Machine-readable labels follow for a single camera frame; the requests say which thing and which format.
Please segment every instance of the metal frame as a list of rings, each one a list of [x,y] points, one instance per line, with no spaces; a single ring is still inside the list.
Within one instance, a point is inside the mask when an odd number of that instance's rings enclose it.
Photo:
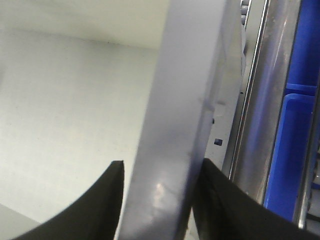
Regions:
[[[241,80],[239,6],[171,0],[118,239],[183,239],[226,62]]]
[[[230,179],[262,203],[301,0],[268,0],[241,112]]]

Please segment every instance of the blue plastic bin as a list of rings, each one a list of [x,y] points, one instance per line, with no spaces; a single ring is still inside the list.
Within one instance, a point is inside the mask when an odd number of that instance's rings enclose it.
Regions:
[[[284,97],[264,206],[292,221],[307,151],[315,97]]]

